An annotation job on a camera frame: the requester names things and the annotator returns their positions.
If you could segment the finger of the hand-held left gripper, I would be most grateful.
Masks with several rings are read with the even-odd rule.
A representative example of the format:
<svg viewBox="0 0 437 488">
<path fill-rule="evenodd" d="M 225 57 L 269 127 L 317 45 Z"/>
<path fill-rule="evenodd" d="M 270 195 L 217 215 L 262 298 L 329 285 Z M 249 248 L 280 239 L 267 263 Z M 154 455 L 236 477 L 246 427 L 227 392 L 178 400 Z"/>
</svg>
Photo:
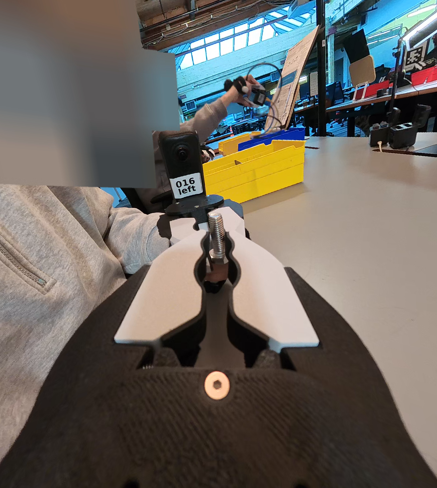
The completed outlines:
<svg viewBox="0 0 437 488">
<path fill-rule="evenodd" d="M 245 228 L 244 219 L 231 207 L 219 207 L 219 213 L 222 215 L 223 226 L 228 241 L 233 241 L 233 237 L 242 235 L 250 239 L 248 230 Z"/>
<path fill-rule="evenodd" d="M 201 248 L 204 230 L 194 228 L 195 222 L 171 222 L 171 247 L 178 249 Z"/>
</svg>

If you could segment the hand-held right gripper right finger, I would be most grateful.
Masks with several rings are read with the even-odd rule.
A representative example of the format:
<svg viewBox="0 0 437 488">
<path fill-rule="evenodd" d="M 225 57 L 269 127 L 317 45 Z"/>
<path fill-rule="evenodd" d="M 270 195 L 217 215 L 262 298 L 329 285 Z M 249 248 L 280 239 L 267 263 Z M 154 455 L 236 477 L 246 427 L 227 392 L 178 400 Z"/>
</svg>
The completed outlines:
<svg viewBox="0 0 437 488">
<path fill-rule="evenodd" d="M 241 234 L 229 234 L 230 264 L 237 269 L 229 302 L 229 338 L 247 350 L 259 347 L 280 353 L 284 348 L 319 346 L 319 338 L 282 263 Z"/>
</svg>

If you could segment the steel hex bolt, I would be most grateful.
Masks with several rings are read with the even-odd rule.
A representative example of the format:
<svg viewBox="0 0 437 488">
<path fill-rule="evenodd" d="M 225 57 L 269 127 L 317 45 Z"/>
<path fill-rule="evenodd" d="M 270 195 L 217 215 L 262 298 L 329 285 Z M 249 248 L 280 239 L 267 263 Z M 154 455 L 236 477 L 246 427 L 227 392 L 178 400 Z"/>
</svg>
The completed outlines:
<svg viewBox="0 0 437 488">
<path fill-rule="evenodd" d="M 208 224 L 210 233 L 210 249 L 214 249 L 218 253 L 226 253 L 226 233 L 223 226 L 222 215 L 217 212 L 210 212 L 208 214 Z M 209 270 L 207 271 L 207 281 L 213 284 L 223 284 L 228 278 L 228 264 L 211 266 L 210 260 Z"/>
</svg>

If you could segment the another person's forearm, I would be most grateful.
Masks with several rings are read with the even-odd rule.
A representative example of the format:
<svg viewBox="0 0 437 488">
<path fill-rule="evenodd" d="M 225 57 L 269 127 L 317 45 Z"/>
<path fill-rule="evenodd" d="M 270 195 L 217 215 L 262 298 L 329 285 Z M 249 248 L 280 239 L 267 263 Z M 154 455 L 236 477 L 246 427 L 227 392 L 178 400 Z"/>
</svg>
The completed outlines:
<svg viewBox="0 0 437 488">
<path fill-rule="evenodd" d="M 182 124 L 179 131 L 196 132 L 199 142 L 205 143 L 227 116 L 227 108 L 221 99 L 205 104 L 195 116 Z"/>
</svg>

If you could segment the person's left forearm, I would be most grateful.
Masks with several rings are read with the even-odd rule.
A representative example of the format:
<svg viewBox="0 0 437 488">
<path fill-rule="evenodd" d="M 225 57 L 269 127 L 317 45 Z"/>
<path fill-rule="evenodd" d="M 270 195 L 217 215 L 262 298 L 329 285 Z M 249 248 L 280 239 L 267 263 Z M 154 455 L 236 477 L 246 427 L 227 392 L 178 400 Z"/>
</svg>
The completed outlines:
<svg viewBox="0 0 437 488">
<path fill-rule="evenodd" d="M 170 247 L 169 238 L 161 236 L 157 227 L 162 215 L 135 208 L 110 210 L 104 240 L 125 274 L 136 273 Z"/>
</svg>

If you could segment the grey desk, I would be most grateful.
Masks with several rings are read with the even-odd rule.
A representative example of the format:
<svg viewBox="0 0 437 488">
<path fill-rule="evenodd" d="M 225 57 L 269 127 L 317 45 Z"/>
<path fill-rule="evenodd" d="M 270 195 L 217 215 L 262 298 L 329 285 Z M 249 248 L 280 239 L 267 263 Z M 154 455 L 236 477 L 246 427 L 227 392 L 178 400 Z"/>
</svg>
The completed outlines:
<svg viewBox="0 0 437 488">
<path fill-rule="evenodd" d="M 437 476 L 437 157 L 311 138 L 303 183 L 242 206 L 252 240 L 362 339 Z"/>
</svg>

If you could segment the divided yellow plastic bin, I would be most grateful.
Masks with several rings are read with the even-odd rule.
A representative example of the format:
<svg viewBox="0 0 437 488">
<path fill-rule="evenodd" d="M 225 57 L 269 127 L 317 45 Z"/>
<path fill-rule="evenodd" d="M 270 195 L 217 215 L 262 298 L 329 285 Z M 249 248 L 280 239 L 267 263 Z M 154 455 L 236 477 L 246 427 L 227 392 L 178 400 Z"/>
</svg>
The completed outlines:
<svg viewBox="0 0 437 488">
<path fill-rule="evenodd" d="M 242 204 L 303 182 L 305 141 L 273 140 L 203 165 L 207 194 Z"/>
</svg>

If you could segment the blue plastic bin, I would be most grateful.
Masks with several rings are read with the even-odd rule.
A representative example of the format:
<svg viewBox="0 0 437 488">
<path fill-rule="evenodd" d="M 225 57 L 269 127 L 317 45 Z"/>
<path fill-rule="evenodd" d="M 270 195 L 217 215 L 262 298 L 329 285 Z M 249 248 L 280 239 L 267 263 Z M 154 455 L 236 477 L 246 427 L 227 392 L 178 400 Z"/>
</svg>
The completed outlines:
<svg viewBox="0 0 437 488">
<path fill-rule="evenodd" d="M 238 144 L 238 151 L 250 149 L 260 144 L 270 145 L 274 142 L 278 148 L 285 148 L 289 145 L 302 147 L 305 145 L 305 127 L 294 127 L 288 130 L 251 136 L 249 140 Z"/>
</svg>

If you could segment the cardboard instruction board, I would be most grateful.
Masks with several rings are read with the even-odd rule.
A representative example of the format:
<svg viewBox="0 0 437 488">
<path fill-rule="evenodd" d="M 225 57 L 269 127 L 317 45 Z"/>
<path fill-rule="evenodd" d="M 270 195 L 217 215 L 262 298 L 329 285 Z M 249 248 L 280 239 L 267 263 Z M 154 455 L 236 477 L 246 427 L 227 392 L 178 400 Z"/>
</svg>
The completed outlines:
<svg viewBox="0 0 437 488">
<path fill-rule="evenodd" d="M 266 119 L 265 132 L 286 128 L 294 111 L 299 82 L 303 69 L 318 36 L 316 26 L 302 40 L 288 50 L 282 69 L 281 83 L 278 84 Z"/>
</svg>

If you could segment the black double battery charger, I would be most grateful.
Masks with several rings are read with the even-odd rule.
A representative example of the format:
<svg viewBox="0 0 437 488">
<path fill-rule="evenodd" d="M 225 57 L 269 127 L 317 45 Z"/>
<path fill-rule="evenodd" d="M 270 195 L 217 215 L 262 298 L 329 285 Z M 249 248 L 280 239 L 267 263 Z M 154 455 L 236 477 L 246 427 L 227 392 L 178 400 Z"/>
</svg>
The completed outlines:
<svg viewBox="0 0 437 488">
<path fill-rule="evenodd" d="M 389 146 L 394 149 L 408 148 L 415 144 L 418 126 L 413 123 L 392 125 L 388 135 Z"/>
</svg>

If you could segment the small wooden board stand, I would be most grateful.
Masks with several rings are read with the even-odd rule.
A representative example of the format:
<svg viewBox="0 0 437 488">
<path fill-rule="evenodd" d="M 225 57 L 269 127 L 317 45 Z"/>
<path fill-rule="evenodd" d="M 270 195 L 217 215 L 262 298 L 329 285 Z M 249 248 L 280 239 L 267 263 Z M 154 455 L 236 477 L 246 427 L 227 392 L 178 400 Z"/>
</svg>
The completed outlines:
<svg viewBox="0 0 437 488">
<path fill-rule="evenodd" d="M 358 95 L 361 96 L 360 100 L 363 100 L 366 96 L 368 85 L 374 82 L 376 78 L 374 58 L 371 55 L 367 55 L 355 61 L 350 64 L 349 72 L 354 88 L 353 101 L 356 101 Z"/>
</svg>

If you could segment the black background monitor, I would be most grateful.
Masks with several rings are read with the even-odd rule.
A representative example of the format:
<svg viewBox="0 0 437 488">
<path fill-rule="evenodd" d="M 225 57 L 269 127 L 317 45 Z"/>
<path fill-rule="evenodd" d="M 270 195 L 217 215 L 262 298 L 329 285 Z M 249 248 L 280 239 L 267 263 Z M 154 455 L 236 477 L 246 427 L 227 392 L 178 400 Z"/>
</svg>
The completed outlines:
<svg viewBox="0 0 437 488">
<path fill-rule="evenodd" d="M 370 55 L 364 29 L 360 29 L 349 37 L 345 37 L 343 45 L 350 64 Z"/>
</svg>

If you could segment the black light stand pole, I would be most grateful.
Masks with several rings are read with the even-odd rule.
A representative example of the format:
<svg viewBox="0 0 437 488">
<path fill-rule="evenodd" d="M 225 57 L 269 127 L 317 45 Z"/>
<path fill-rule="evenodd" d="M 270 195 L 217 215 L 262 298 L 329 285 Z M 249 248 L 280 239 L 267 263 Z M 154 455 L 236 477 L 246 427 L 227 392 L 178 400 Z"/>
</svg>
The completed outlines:
<svg viewBox="0 0 437 488">
<path fill-rule="evenodd" d="M 392 79 L 392 89 L 391 89 L 391 98 L 388 105 L 388 124 L 391 126 L 394 122 L 395 115 L 394 115 L 394 103 L 396 98 L 396 90 L 398 87 L 398 75 L 399 75 L 399 66 L 400 66 L 400 57 L 403 47 L 403 37 L 400 37 L 397 42 L 397 46 L 393 52 L 393 57 L 395 58 L 395 66 L 393 72 L 393 79 Z"/>
</svg>

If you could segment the black-white marker tag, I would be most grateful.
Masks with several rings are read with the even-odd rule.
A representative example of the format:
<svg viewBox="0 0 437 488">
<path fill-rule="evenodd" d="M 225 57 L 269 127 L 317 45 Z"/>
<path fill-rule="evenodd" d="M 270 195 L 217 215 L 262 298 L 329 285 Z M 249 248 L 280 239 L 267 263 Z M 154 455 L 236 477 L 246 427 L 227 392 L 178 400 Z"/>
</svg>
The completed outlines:
<svg viewBox="0 0 437 488">
<path fill-rule="evenodd" d="M 416 48 L 406 51 L 404 59 L 404 71 L 411 73 L 413 71 L 420 71 L 425 69 L 427 63 L 425 55 L 427 51 L 427 43 L 423 43 Z"/>
</svg>

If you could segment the white light bar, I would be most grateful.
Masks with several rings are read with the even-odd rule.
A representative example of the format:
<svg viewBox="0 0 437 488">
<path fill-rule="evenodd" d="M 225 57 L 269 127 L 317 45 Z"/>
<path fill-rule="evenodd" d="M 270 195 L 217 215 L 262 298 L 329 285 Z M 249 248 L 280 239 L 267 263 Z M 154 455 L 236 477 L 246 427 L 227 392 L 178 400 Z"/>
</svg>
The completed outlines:
<svg viewBox="0 0 437 488">
<path fill-rule="evenodd" d="M 411 27 L 402 38 L 407 50 L 414 49 L 437 33 L 437 10 Z"/>
</svg>

